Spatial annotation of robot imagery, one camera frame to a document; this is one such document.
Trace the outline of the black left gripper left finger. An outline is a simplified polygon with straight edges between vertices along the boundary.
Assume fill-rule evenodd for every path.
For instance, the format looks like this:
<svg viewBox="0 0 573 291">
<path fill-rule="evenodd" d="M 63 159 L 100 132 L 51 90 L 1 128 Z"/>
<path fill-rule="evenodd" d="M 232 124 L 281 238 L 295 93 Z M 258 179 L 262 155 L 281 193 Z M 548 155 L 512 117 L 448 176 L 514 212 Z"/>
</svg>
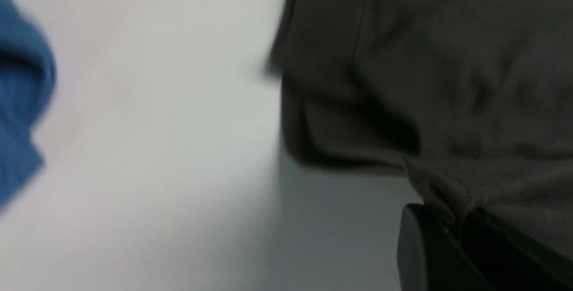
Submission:
<svg viewBox="0 0 573 291">
<path fill-rule="evenodd" d="M 402 210 L 397 265 L 403 291 L 491 291 L 436 214 L 425 205 Z"/>
</svg>

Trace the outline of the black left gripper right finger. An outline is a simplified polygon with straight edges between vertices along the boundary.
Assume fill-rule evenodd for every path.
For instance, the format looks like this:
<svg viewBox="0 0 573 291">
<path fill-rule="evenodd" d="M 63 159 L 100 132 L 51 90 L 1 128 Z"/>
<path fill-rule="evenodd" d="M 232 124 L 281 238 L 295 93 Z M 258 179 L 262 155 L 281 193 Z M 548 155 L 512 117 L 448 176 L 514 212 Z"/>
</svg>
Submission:
<svg viewBox="0 0 573 291">
<path fill-rule="evenodd" d="M 482 209 L 465 220 L 462 248 L 497 291 L 571 291 L 572 260 Z"/>
</svg>

